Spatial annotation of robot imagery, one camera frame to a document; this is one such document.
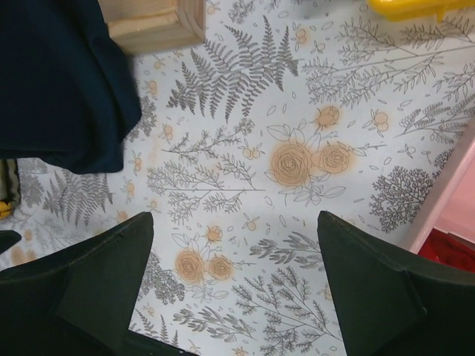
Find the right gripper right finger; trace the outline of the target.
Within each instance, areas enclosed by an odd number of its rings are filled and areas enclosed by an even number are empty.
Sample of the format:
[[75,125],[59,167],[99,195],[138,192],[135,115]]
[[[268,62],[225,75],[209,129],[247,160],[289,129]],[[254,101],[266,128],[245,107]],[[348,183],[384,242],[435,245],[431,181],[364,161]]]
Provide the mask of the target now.
[[474,273],[321,211],[318,241],[348,355],[473,355]]

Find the navy blue shorts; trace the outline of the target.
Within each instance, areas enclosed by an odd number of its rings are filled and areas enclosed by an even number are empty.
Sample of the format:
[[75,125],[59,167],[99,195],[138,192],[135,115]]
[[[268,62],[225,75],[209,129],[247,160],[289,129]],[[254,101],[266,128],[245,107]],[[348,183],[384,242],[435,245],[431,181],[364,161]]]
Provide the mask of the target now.
[[116,173],[141,117],[97,1],[1,3],[1,157]]

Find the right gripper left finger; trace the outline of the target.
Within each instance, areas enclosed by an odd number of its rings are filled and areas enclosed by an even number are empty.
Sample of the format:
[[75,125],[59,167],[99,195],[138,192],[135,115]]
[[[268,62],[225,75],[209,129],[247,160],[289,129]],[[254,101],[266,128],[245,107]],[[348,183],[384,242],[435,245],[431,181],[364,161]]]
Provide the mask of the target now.
[[1,271],[1,354],[185,355],[129,329],[153,239],[153,216],[141,212]]

